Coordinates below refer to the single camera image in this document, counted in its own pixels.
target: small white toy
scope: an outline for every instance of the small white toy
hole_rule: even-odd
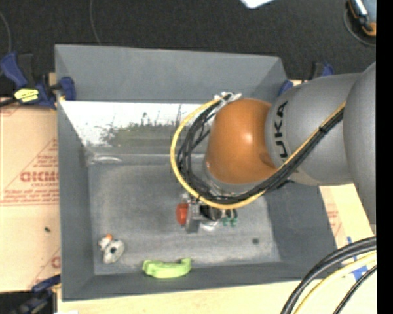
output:
[[[103,251],[105,264],[115,263],[124,253],[125,244],[120,239],[113,239],[111,234],[106,234],[98,242],[99,249]]]

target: kuka logo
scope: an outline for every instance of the kuka logo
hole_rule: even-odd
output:
[[[37,181],[58,181],[58,172],[52,171],[52,172],[47,172],[47,171],[41,171],[41,172],[22,172],[20,174],[20,180],[25,182],[25,183],[30,183],[30,182],[37,182]]]
[[[280,157],[281,158],[287,158],[288,157],[288,152],[286,150],[286,146],[283,142],[283,140],[281,140],[282,138],[282,132],[281,132],[281,128],[282,128],[282,122],[284,121],[284,108],[287,105],[288,101],[284,102],[283,104],[281,104],[277,111],[276,111],[276,115],[280,118],[280,121],[274,122],[274,127],[275,127],[275,145],[280,148],[281,153],[280,153]]]

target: cable bundle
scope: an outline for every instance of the cable bundle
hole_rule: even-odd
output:
[[[303,301],[298,305],[294,313],[300,313],[300,311],[306,306],[307,302],[318,293],[318,291],[324,288],[326,285],[330,284],[337,278],[340,278],[344,275],[351,273],[352,271],[367,265],[375,263],[374,267],[371,268],[367,273],[365,273],[348,291],[346,296],[343,298],[341,303],[338,305],[337,309],[334,311],[334,314],[338,314],[341,312],[342,308],[346,305],[349,301],[351,296],[354,294],[356,289],[377,269],[377,253],[375,250],[377,249],[377,238],[375,236],[369,237],[355,243],[348,244],[345,247],[342,247],[333,253],[326,256],[322,259],[315,267],[313,267],[303,278],[303,280],[299,283],[297,288],[292,292],[290,297],[288,298],[287,302],[282,308],[281,314],[290,314],[293,313],[293,309],[295,307],[296,302],[300,298],[303,291],[306,287],[315,279],[318,278],[323,273],[329,271],[331,268],[338,266],[340,263],[353,258],[355,256],[361,254],[367,254],[349,264],[344,266],[343,268],[339,268],[331,275],[327,276],[323,279],[319,284],[317,284],[310,292],[304,297]]]

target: bin floor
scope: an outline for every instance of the bin floor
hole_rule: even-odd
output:
[[[176,221],[183,190],[168,162],[159,165],[94,164],[88,168],[94,273],[132,273],[144,260],[192,258],[194,267],[280,260],[266,201],[238,210],[238,224],[188,234]],[[114,264],[102,262],[98,240],[106,233],[125,242]]]

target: yellow sticker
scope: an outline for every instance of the yellow sticker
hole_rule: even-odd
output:
[[[33,88],[21,88],[20,90],[16,91],[14,97],[17,100],[22,100],[22,102],[29,102],[38,100],[39,91]]]

